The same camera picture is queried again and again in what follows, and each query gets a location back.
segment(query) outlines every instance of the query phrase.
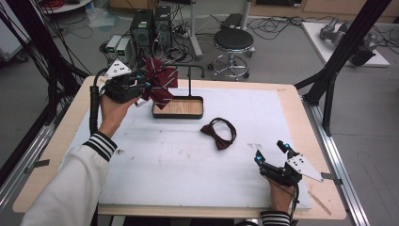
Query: striped sleeve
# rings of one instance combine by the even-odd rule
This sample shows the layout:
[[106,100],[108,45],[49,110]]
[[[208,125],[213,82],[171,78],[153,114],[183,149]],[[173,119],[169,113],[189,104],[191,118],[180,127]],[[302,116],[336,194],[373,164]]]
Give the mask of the striped sleeve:
[[117,149],[117,144],[101,132],[93,134],[83,145],[89,146],[96,151],[103,159],[109,162],[112,154]]
[[289,226],[290,216],[286,212],[281,211],[265,211],[261,212],[263,226]]

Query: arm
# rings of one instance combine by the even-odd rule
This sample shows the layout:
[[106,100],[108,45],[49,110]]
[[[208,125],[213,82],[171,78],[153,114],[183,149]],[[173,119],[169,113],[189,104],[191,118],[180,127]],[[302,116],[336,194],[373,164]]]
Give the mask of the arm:
[[82,146],[67,153],[62,168],[26,212],[22,225],[89,225],[117,145],[110,139],[134,99],[114,103],[103,96],[103,122]]
[[270,198],[272,210],[261,212],[263,226],[289,226],[291,223],[288,208],[293,200],[294,187],[280,186],[272,180],[270,184]]

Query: wooden tray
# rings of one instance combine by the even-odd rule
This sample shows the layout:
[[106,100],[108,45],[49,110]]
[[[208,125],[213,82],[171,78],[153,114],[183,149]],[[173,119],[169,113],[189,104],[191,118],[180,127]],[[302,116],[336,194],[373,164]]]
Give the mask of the wooden tray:
[[200,96],[174,96],[162,110],[152,104],[152,115],[156,119],[199,120],[203,115],[203,98]]

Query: bow tie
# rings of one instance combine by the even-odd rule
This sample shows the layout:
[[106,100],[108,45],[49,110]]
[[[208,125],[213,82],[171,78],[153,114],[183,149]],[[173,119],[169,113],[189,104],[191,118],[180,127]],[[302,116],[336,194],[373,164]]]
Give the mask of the bow tie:
[[[214,124],[216,124],[219,121],[223,121],[227,124],[227,126],[229,126],[229,128],[231,130],[231,140],[223,139],[216,133],[216,131],[214,129]],[[219,150],[227,149],[232,144],[232,142],[235,140],[235,137],[237,137],[237,132],[235,131],[234,126],[232,126],[232,124],[229,121],[224,120],[222,118],[213,119],[209,124],[202,126],[200,131],[208,136],[213,137],[215,140],[215,143],[216,143],[216,147]]]

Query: round black stool seat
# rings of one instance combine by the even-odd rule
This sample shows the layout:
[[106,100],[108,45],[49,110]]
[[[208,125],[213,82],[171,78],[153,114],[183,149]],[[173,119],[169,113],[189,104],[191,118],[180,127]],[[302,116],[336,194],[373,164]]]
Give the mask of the round black stool seat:
[[243,50],[252,45],[253,37],[245,30],[225,28],[216,32],[214,41],[224,49]]

